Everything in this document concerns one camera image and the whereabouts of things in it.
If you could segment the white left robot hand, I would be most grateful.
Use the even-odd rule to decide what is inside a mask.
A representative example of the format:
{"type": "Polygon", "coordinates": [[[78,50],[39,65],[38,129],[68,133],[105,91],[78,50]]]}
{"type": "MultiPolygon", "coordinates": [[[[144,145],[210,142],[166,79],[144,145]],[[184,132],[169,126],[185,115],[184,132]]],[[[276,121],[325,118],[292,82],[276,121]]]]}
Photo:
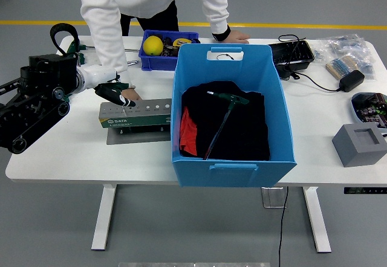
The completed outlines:
{"type": "Polygon", "coordinates": [[[77,67],[77,87],[74,93],[94,89],[98,96],[116,105],[134,107],[134,101],[122,96],[122,91],[128,88],[128,85],[120,83],[119,79],[120,76],[114,68],[84,64],[77,67]]]}

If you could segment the person's right hand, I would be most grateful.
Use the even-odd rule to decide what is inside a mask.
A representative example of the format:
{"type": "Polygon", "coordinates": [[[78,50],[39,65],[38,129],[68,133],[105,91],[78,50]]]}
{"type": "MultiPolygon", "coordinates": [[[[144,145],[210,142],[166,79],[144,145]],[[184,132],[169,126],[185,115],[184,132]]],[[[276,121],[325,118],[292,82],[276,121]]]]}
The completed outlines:
{"type": "Polygon", "coordinates": [[[129,88],[123,91],[123,95],[128,99],[132,101],[141,100],[140,95],[136,92],[134,88],[129,88]]]}

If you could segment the person's left hand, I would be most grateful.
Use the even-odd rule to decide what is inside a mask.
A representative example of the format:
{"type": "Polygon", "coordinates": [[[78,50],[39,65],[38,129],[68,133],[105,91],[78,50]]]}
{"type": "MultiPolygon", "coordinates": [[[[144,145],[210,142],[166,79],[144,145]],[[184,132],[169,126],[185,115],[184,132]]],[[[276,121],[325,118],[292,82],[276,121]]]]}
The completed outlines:
{"type": "Polygon", "coordinates": [[[224,43],[249,43],[250,36],[238,30],[231,30],[228,37],[223,41],[224,43]]]}

